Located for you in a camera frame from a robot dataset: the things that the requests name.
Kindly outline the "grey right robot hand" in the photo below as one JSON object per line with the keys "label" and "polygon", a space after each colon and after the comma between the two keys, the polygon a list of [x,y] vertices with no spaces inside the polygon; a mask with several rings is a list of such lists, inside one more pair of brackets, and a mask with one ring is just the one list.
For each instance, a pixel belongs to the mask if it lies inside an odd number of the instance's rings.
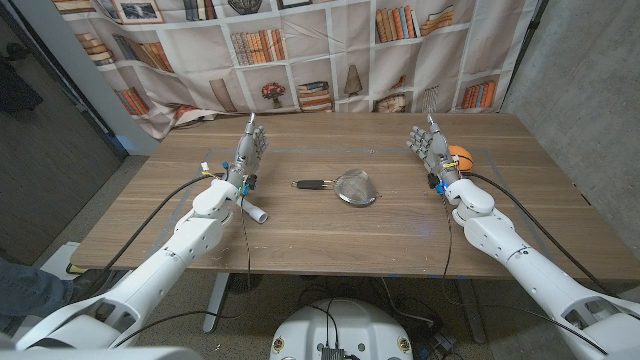
{"label": "grey right robot hand", "polygon": [[406,142],[408,148],[424,163],[427,172],[437,178],[443,187],[448,187],[461,178],[458,164],[453,159],[449,144],[438,123],[427,115],[427,128],[414,126]]}

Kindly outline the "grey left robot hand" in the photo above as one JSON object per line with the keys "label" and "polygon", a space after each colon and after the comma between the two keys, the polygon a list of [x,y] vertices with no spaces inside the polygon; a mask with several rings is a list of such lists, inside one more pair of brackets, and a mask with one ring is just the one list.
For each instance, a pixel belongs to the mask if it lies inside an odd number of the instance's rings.
{"label": "grey left robot hand", "polygon": [[256,114],[252,113],[245,127],[245,133],[240,138],[234,159],[229,166],[227,182],[239,188],[245,178],[254,175],[260,166],[260,161],[268,141],[264,128],[256,125]]}

